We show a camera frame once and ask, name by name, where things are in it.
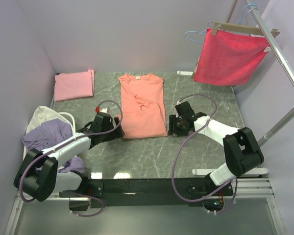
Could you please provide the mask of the salmon orange t shirt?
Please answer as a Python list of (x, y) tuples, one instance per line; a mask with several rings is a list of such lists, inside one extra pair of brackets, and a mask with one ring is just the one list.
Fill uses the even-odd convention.
[(164, 80), (154, 74), (119, 77), (125, 139), (166, 137)]

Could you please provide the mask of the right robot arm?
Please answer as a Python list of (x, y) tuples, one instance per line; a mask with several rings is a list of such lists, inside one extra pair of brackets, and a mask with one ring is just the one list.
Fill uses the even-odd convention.
[(217, 195), (222, 184), (264, 162), (264, 155), (251, 129), (231, 127), (203, 112), (195, 113), (187, 101), (177, 104), (175, 110), (177, 114), (169, 116), (169, 135), (188, 136), (192, 131), (223, 146), (225, 163), (208, 174), (205, 183), (208, 194)]

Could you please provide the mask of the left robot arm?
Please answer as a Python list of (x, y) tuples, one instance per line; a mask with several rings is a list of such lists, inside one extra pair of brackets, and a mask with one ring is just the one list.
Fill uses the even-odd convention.
[(67, 140), (41, 151), (29, 150), (13, 183), (21, 199), (42, 202), (53, 193), (68, 190), (78, 197), (84, 196), (88, 191), (86, 178), (75, 171), (58, 175), (58, 169), (74, 156), (102, 142), (123, 137), (122, 120), (123, 117), (112, 118), (105, 112), (98, 112), (93, 121)]

